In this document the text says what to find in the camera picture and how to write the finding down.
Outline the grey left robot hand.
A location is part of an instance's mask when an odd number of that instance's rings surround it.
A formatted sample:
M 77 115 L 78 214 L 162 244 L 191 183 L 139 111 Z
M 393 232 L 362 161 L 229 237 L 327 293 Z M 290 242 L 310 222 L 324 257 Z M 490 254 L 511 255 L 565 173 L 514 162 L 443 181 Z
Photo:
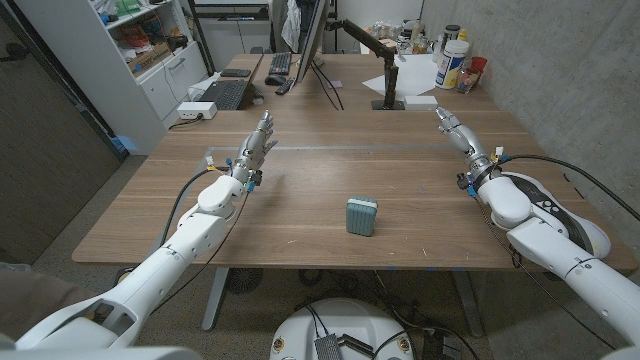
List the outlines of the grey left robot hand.
M 257 127 L 242 142 L 231 170 L 231 176 L 242 183 L 257 172 L 266 154 L 277 144 L 277 140 L 270 141 L 273 130 L 273 117 L 266 110 Z

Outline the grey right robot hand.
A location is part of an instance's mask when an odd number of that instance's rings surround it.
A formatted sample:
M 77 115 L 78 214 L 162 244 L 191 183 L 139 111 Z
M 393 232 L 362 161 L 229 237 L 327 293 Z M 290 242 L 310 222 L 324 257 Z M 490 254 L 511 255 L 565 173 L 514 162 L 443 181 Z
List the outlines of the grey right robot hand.
M 458 118 L 442 107 L 435 110 L 441 119 L 439 130 L 447 137 L 449 143 L 457 149 L 463 156 L 466 165 L 469 167 L 473 182 L 480 186 L 486 182 L 494 163 L 489 157 L 489 153 L 484 149 L 480 140 L 474 132 L 463 125 Z

